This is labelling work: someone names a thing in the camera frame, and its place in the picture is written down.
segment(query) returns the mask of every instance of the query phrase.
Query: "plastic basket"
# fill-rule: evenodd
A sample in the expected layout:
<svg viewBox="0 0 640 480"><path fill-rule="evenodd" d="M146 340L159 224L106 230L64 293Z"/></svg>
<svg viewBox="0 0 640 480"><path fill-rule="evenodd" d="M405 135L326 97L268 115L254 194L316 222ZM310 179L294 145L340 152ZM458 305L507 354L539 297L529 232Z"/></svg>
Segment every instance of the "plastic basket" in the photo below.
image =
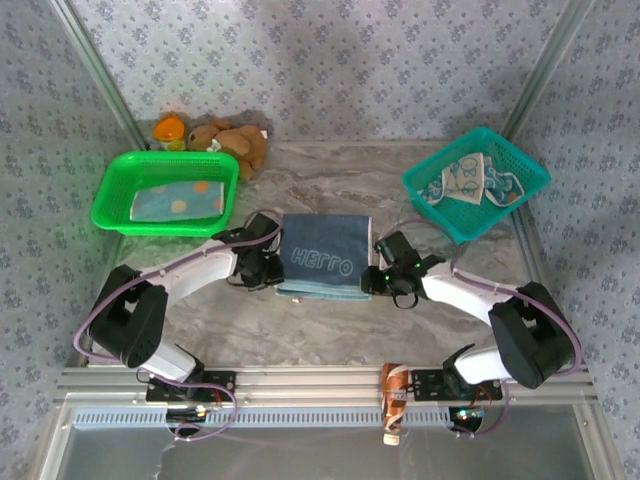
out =
<svg viewBox="0 0 640 480"><path fill-rule="evenodd" d="M482 197L480 205L444 197L437 205L431 206L418 194L418 191L425 189L445 167L475 152L482 152L491 157L493 166L499 172L515 174L524 188L525 195L503 208L491 203L486 196ZM535 160L485 127L473 129L402 176L402 184L409 192L409 201L413 207L425 218L446 228L457 243L479 237L550 181L549 173Z"/></svg>
<svg viewBox="0 0 640 480"><path fill-rule="evenodd" d="M222 215L176 222L134 222L129 219L138 190L180 181L224 183ZM91 209L98 227L124 235L210 237L225 229L238 183L238 162L225 153L129 152L107 168Z"/></svg>

